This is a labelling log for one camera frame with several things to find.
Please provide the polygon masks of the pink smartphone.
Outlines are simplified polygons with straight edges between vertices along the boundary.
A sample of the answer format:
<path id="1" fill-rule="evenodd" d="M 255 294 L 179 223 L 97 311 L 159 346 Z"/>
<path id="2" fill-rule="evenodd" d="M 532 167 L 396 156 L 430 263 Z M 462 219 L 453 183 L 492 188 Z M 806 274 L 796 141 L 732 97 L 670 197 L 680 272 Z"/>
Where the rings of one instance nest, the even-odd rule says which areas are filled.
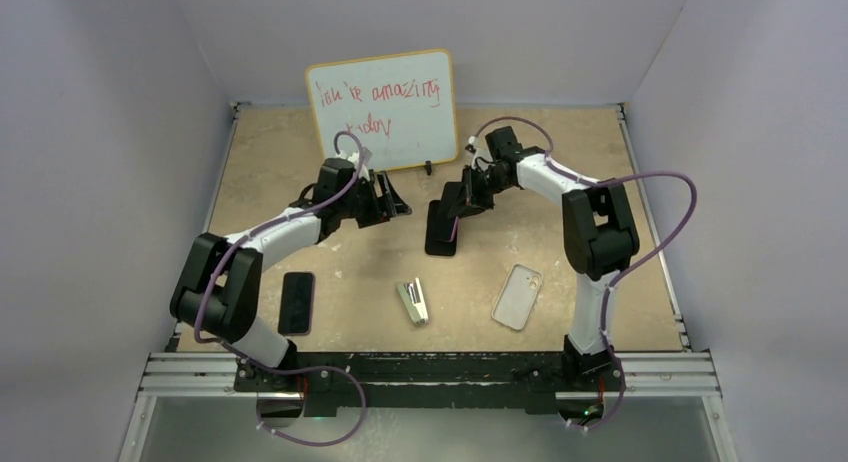
<path id="1" fill-rule="evenodd" d="M 465 206 L 462 182 L 447 182 L 444 186 L 436 211 L 434 224 L 435 239 L 450 242 L 455 237 L 455 226 Z"/>

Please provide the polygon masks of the black phone case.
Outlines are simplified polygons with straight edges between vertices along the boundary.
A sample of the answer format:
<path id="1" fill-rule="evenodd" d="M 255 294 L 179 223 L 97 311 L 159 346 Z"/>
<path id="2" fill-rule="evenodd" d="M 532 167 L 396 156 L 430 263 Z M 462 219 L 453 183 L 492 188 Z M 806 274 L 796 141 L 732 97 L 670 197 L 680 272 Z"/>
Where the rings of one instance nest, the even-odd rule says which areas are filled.
<path id="1" fill-rule="evenodd" d="M 445 217 L 440 212 L 440 201 L 431 200 L 428 205 L 425 253 L 430 256 L 453 257 L 457 250 L 457 217 Z"/>

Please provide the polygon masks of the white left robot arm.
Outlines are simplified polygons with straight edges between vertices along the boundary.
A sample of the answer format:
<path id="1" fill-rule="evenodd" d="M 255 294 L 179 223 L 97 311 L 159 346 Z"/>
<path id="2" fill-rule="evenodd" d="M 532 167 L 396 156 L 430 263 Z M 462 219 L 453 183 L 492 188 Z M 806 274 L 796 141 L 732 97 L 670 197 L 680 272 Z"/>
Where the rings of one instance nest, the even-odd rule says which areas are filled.
<path id="1" fill-rule="evenodd" d="M 169 303 L 170 314 L 195 329 L 203 343 L 219 343 L 252 360 L 272 390 L 297 381 L 296 346 L 258 315 L 263 273 L 314 246 L 346 219 L 366 228 L 411 214 L 386 172 L 359 162 L 326 159 L 315 183 L 277 217 L 227 236 L 198 235 Z"/>

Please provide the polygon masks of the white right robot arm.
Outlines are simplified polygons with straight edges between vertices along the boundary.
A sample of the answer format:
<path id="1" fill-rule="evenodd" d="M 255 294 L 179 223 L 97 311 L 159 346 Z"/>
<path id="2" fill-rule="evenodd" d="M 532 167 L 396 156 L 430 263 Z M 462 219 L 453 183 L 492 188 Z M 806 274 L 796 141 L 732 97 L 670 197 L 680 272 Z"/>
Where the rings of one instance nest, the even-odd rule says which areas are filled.
<path id="1" fill-rule="evenodd" d="M 522 146 L 512 127 L 485 137 L 486 148 L 445 184 L 428 215 L 426 240 L 453 245 L 460 219 L 494 207 L 495 195 L 519 188 L 535 192 L 561 211 L 564 253 L 577 275 L 574 316 L 564 339 L 561 374 L 576 389 L 615 364 L 611 329 L 614 290 L 640 250 L 624 186 L 556 165 L 540 147 Z"/>

